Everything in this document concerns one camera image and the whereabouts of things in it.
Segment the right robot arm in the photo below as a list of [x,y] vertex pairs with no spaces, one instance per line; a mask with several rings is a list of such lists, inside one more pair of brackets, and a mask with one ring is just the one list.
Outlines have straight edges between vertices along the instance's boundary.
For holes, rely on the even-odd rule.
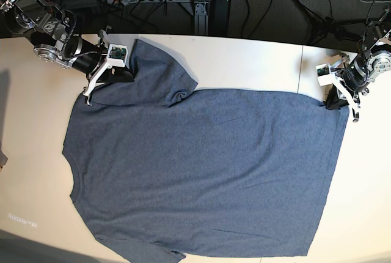
[[27,39],[38,58],[86,75],[82,94],[87,105],[97,84],[134,81],[127,46],[110,43],[102,29],[97,44],[83,39],[76,34],[78,17],[71,10],[49,0],[1,0],[1,14],[8,30]]

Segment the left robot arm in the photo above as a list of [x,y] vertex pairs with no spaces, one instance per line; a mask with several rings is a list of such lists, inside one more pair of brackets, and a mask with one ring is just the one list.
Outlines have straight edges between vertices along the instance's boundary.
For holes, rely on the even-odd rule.
[[359,50],[354,59],[342,54],[333,64],[316,67],[320,86],[330,86],[324,100],[328,110],[349,106],[353,121],[359,120],[360,96],[369,94],[368,85],[390,71],[390,8],[378,20],[366,23]]

